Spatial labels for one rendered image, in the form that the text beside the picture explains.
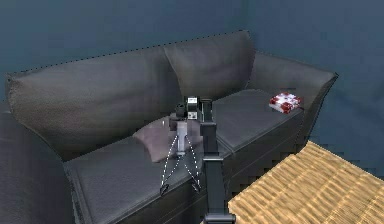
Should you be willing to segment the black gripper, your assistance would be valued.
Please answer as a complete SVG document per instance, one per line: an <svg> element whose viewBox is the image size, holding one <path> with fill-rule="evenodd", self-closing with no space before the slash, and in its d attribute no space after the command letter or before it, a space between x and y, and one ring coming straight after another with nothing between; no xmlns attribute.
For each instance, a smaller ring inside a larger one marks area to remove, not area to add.
<svg viewBox="0 0 384 224"><path fill-rule="evenodd" d="M187 110L184 103L179 103L175 107L175 114L169 117L169 128L176 132L176 136L169 148L161 179L159 193L163 196L169 189L169 179L173 176L178 167L180 156L185 159L184 168L192 178L192 187L199 193L200 185L200 168L197 152L193 143L193 138L187 135Z"/></svg>

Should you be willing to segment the mauve grey pillow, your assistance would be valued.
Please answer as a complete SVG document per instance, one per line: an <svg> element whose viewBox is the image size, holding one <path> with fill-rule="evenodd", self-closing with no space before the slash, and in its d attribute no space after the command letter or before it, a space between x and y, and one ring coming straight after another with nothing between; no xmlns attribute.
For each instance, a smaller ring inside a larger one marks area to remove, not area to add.
<svg viewBox="0 0 384 224"><path fill-rule="evenodd" d="M188 121L187 137L185 138L185 149L190 150L189 143L198 146L203 142L200 135L200 124L195 121ZM164 160L176 137L177 132L171 131L169 127L169 117L157 119L133 134L134 138L139 139L149 152L151 161L154 163Z"/></svg>

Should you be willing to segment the dark grey sofa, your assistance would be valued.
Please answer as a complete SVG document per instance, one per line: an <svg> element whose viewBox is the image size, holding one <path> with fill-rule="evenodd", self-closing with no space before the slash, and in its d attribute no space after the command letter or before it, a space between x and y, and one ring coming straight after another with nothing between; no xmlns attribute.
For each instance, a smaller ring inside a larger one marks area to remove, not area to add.
<svg viewBox="0 0 384 224"><path fill-rule="evenodd" d="M204 224L201 191L179 162L159 193L133 134L175 114L187 96L212 100L232 198L308 141L336 74L257 51L245 31L10 73L0 104L0 224ZM273 96L301 98L289 114Z"/></svg>

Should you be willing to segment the red and white box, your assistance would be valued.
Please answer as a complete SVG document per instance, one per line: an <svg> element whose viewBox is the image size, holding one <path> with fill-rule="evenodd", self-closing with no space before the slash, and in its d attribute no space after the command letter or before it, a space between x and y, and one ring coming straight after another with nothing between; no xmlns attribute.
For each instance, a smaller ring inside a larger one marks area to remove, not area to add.
<svg viewBox="0 0 384 224"><path fill-rule="evenodd" d="M292 110L298 108L300 103L300 97L289 92L282 92L270 99L269 106L281 113L289 114Z"/></svg>

